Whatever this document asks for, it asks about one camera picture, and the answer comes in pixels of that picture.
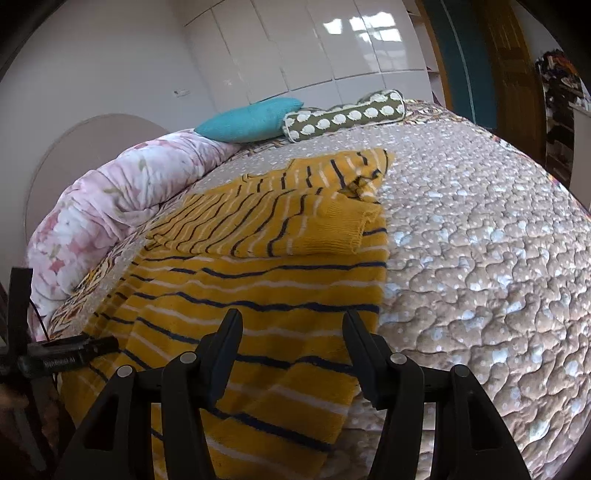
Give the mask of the yellow striped knit sweater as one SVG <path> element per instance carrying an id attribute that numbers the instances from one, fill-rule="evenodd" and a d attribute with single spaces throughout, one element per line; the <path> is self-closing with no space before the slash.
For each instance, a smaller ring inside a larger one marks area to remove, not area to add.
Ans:
<path id="1" fill-rule="evenodd" d="M 115 336 L 118 352 L 62 378 L 73 419 L 118 367 L 161 367 L 236 309 L 238 358 L 204 412 L 215 471 L 317 477 L 358 389 L 342 318 L 353 310 L 369 329 L 378 323 L 389 257 L 378 192 L 393 170 L 381 148 L 294 159 L 161 218 L 85 328 Z"/>

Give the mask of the geometric patterned blanket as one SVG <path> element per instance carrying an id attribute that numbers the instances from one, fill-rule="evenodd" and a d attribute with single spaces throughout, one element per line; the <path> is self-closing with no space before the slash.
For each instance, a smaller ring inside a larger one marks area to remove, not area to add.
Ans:
<path id="1" fill-rule="evenodd" d="M 100 305 L 131 260 L 145 244 L 146 232 L 155 222 L 181 206 L 183 201 L 192 194 L 221 186 L 248 172 L 265 173 L 269 171 L 271 161 L 266 158 L 266 151 L 283 148 L 287 144 L 286 139 L 273 139 L 246 145 L 224 164 L 205 175 L 204 178 L 164 202 L 155 217 L 125 240 L 116 244 L 96 268 L 84 277 L 74 294 L 54 312 L 48 322 L 49 338 L 56 340 L 82 332 L 89 316 Z"/>

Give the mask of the pink floral duvet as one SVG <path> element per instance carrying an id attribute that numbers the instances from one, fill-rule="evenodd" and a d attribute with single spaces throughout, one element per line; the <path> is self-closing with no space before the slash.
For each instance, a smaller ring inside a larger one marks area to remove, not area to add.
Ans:
<path id="1" fill-rule="evenodd" d="M 187 129 L 132 146 L 68 186 L 34 230 L 29 325 L 41 340 L 53 313 L 117 243 L 150 221 L 162 203 L 238 152 Z"/>

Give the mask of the beige dotted quilted bedspread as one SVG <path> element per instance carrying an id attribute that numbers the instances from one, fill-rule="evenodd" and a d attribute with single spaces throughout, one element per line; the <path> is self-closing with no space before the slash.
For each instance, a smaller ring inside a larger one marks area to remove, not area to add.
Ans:
<path id="1" fill-rule="evenodd" d="M 467 364 L 532 479 L 558 479 L 590 424 L 590 216 L 504 140 L 409 101 L 400 123 L 266 151 L 288 160 L 381 147 L 388 232 L 378 333 L 421 366 Z M 318 476 L 363 479 L 384 426 L 361 390 Z"/>

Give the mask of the beige round headboard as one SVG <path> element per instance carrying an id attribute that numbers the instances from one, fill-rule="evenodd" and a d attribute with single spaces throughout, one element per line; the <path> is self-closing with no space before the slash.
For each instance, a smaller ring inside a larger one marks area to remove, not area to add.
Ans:
<path id="1" fill-rule="evenodd" d="M 166 133 L 154 122 L 122 113 L 95 116 L 70 128 L 47 149 L 32 176 L 24 206 L 24 239 L 30 239 L 76 179 L 127 148 Z"/>

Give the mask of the brown wooden door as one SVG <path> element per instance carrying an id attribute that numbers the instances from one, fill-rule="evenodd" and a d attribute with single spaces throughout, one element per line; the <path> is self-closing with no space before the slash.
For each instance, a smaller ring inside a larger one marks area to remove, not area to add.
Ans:
<path id="1" fill-rule="evenodd" d="M 542 87 L 508 1 L 420 1 L 451 110 L 540 162 L 545 153 Z"/>

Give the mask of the turquoise pillow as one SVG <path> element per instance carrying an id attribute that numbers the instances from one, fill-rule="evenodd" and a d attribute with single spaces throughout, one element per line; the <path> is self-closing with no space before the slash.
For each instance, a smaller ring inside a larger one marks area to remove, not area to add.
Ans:
<path id="1" fill-rule="evenodd" d="M 296 98 L 271 98 L 214 116 L 194 132 L 218 142 L 252 143 L 280 137 L 283 118 L 300 110 L 304 102 Z"/>

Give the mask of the olive shell-pattern bolster pillow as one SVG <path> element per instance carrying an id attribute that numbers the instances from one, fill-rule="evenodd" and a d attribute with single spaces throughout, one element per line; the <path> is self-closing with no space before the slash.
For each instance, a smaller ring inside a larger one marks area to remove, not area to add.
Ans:
<path id="1" fill-rule="evenodd" d="M 358 126 L 396 123 L 406 116 L 404 97 L 398 90 L 381 90 L 366 95 L 356 103 L 329 109 L 308 107 L 283 117 L 283 134 L 297 143 Z"/>

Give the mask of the cluttered shelf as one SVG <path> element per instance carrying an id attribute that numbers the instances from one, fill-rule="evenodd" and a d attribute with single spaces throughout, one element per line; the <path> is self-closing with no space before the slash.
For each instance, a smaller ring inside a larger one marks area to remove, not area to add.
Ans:
<path id="1" fill-rule="evenodd" d="M 570 188 L 574 164 L 574 109 L 585 93 L 577 70 L 560 49 L 545 52 L 535 62 L 540 76 L 545 110 L 544 168 Z"/>

